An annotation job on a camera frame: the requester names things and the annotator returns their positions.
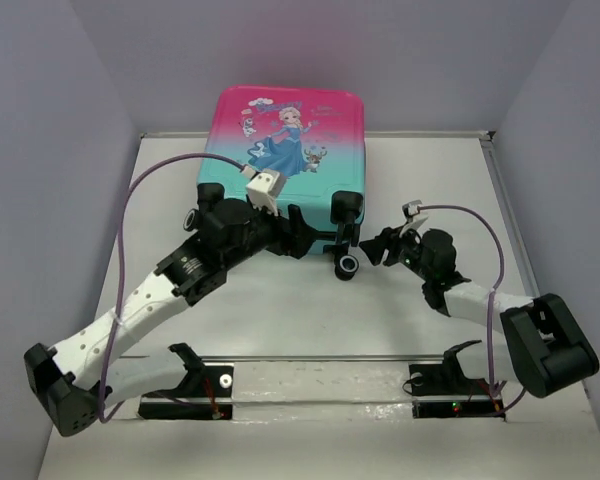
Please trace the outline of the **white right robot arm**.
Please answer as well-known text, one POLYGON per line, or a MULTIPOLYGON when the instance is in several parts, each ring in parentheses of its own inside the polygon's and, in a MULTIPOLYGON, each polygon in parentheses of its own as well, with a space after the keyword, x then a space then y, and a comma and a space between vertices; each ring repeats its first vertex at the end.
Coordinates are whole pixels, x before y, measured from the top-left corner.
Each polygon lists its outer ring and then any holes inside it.
POLYGON ((599 372, 599 358, 562 297, 493 294, 457 270, 449 233, 387 227, 360 248, 374 266, 400 264, 418 276, 434 311, 502 334, 506 349, 495 352, 493 361, 501 361, 505 371, 496 371, 495 381, 515 381, 545 398, 599 372))

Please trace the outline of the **pink and teal suitcase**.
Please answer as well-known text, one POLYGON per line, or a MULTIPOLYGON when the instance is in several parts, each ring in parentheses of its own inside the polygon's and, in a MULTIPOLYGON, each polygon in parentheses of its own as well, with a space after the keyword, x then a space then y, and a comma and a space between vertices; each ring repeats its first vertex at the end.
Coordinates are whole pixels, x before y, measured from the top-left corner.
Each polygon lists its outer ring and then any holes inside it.
POLYGON ((364 104, 346 91, 237 85, 216 104, 206 152, 286 179, 277 205, 298 206, 340 280, 354 277, 364 219, 364 104))

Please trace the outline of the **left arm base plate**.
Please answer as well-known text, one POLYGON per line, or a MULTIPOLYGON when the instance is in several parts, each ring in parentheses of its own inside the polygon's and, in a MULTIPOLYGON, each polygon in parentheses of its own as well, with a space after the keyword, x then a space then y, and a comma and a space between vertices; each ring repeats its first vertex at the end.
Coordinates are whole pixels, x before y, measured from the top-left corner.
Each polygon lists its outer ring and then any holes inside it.
POLYGON ((204 362, 185 343, 169 350, 183 361, 186 375, 173 389, 143 395, 137 415, 143 420, 231 420, 234 365, 204 362))

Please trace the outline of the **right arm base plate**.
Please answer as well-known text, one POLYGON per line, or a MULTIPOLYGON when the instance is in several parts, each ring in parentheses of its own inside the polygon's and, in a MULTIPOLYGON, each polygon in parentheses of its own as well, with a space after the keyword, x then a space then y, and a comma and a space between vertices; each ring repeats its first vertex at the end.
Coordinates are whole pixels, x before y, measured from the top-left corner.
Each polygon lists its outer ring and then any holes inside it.
POLYGON ((455 345, 434 363, 409 365, 402 390, 413 399, 415 419, 506 418, 503 401, 490 395, 486 381, 468 379, 461 371, 457 355, 478 343, 455 345))

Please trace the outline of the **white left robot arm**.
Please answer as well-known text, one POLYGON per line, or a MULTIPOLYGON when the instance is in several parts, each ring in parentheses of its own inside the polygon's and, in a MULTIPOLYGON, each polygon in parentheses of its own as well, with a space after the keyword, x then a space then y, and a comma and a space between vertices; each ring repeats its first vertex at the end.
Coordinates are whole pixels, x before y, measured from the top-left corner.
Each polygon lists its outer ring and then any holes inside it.
POLYGON ((69 437, 106 422, 122 402, 149 392, 174 398, 205 381, 205 365, 185 343, 120 363, 132 346, 227 281, 229 271, 263 250, 304 257, 320 233, 296 205, 287 215, 239 199, 195 212, 194 232, 162 259, 126 299, 73 336, 24 354, 31 390, 58 433, 69 437))

